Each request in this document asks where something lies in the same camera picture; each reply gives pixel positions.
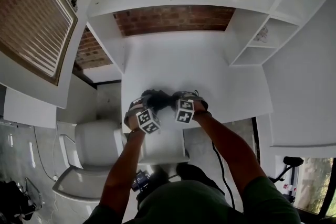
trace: tiled floor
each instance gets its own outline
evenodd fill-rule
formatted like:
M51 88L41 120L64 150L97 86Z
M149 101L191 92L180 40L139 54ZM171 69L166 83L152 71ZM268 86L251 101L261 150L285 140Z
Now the tiled floor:
M98 118L114 118L116 121L121 121L120 88L119 83L98 86ZM226 125L243 137L249 145L253 146L251 120L243 120ZM71 124L64 123L58 124L57 133L55 129L35 128L41 159L49 176L60 176L66 169L56 135L67 134L74 138L74 129L75 127ZM13 147L10 146L10 135L13 138ZM52 157L54 141L55 162L53 162ZM227 193L222 181L222 173L217 156L212 150L210 139L202 129L185 130L185 147L190 154L190 163L200 167L208 177L214 180ZM225 166L225 172L225 177L234 195L236 208L242 210L241 199L227 166ZM34 129L29 127L15 129L0 125L0 179L12 179L23 184L25 177L30 178L39 188L44 202L42 209L34 213L29 223L83 223L97 205L96 203L76 202L58 195L55 196L55 193L51 190L54 182L45 175L38 157ZM131 191L130 201L123 221L130 220L135 216L137 212L136 195L136 193ZM226 197L227 201L231 203L228 194Z

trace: white cupboard door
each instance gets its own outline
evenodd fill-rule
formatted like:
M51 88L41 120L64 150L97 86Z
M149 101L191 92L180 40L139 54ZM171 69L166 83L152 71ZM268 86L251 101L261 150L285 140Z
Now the white cupboard door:
M0 0L0 84L66 108L91 0Z

